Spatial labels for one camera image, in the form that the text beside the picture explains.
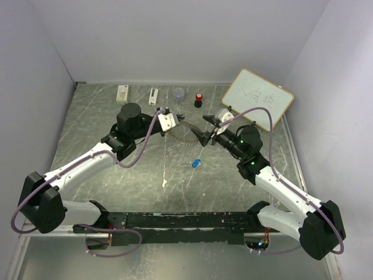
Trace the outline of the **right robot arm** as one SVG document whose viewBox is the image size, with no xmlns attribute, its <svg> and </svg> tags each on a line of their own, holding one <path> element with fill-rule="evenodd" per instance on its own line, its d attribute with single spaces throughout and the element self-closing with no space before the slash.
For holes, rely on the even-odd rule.
<svg viewBox="0 0 373 280">
<path fill-rule="evenodd" d="M 284 178 L 260 152 L 263 146 L 254 125 L 243 125 L 236 132 L 221 129 L 212 115 L 204 119 L 216 127 L 212 131 L 191 131 L 202 146 L 219 144 L 238 160 L 242 178 L 277 198 L 287 211 L 280 211 L 267 202 L 259 202 L 248 210 L 248 227 L 254 232 L 263 228 L 280 231 L 299 241 L 313 259 L 321 260 L 336 247 L 343 246 L 346 232 L 340 209 L 331 200 L 322 202 Z"/>
</svg>

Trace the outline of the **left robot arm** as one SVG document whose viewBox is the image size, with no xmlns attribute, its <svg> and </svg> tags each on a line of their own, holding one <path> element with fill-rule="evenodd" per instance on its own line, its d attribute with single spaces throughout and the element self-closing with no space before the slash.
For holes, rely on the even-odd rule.
<svg viewBox="0 0 373 280">
<path fill-rule="evenodd" d="M 33 172 L 26 177 L 16 213 L 22 213 L 34 226 L 27 232 L 46 234 L 60 225 L 88 225 L 96 233 L 107 230 L 109 212 L 100 203 L 66 201 L 64 196 L 111 166 L 131 168 L 139 157 L 128 164 L 122 161 L 136 149 L 137 140 L 147 144 L 151 135 L 165 135 L 184 118 L 169 108 L 158 108 L 150 116 L 142 113 L 136 103 L 123 105 L 110 132 L 88 152 L 59 169 L 44 175 Z"/>
</svg>

